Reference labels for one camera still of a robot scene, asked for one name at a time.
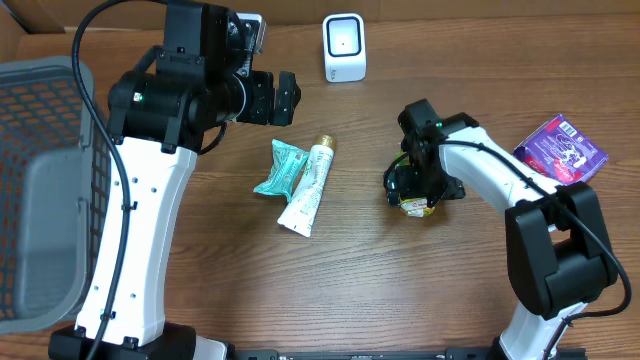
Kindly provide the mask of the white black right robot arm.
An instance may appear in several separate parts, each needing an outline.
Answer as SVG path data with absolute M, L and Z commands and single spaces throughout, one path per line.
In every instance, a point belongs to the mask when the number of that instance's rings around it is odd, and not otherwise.
M 507 273 L 518 304 L 477 359 L 583 359 L 558 344 L 573 323 L 624 311 L 628 275 L 614 255 L 599 200 L 584 182 L 563 185 L 517 160 L 466 113 L 437 115 L 421 99 L 397 118 L 401 151 L 385 170 L 388 203 L 424 216 L 471 187 L 503 215 Z

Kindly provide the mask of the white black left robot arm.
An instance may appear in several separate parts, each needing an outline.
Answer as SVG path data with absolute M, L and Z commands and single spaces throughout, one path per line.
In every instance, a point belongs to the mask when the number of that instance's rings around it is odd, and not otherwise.
M 170 1 L 164 41 L 125 72 L 97 127 L 111 154 L 106 218 L 87 296 L 54 332 L 52 359 L 228 360 L 232 345 L 165 316 L 165 280 L 185 188 L 210 129 L 287 126 L 301 98 L 291 72 L 256 71 L 266 23 L 255 13 Z

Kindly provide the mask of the grey plastic basket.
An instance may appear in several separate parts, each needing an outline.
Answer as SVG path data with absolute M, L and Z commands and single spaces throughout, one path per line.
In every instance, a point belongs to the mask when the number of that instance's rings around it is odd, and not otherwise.
M 96 265 L 110 153 L 71 60 L 1 66 L 1 332 L 72 320 Z

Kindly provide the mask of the teal snack packet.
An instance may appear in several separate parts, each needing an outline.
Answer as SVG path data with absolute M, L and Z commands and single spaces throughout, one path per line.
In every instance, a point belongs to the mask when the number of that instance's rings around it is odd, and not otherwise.
M 309 153 L 277 139 L 272 140 L 273 165 L 267 179 L 253 192 L 265 196 L 284 196 L 288 202 L 293 196 L 293 186 L 304 168 Z

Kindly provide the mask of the white barcode scanner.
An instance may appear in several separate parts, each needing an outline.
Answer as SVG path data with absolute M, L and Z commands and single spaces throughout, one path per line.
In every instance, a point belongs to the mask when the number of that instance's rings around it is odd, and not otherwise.
M 366 76 L 365 26 L 357 13 L 337 13 L 322 23 L 325 77 L 330 83 L 361 81 Z

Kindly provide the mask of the purple pad package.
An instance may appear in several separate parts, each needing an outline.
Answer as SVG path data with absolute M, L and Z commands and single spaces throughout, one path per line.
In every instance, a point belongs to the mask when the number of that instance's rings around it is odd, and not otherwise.
M 609 155 L 557 114 L 523 140 L 513 151 L 516 159 L 563 185 L 587 182 L 609 160 Z

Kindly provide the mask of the white tube gold cap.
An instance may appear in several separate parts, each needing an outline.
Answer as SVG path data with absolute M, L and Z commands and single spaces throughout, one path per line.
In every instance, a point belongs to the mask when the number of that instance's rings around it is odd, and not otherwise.
M 304 237 L 311 236 L 335 148 L 332 136 L 316 137 L 292 200 L 277 220 L 279 225 Z

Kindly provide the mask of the green juice carton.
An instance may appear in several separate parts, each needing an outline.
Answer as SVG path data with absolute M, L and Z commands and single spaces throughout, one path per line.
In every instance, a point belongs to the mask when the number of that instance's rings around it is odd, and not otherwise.
M 435 207 L 427 205 L 425 197 L 400 197 L 400 208 L 407 216 L 417 218 L 429 217 L 435 211 Z

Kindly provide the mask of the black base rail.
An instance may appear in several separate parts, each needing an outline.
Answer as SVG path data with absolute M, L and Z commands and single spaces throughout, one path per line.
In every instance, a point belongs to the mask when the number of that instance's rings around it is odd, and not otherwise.
M 289 352 L 235 350 L 233 360 L 490 360 L 500 359 L 491 347 L 451 347 L 442 351 Z

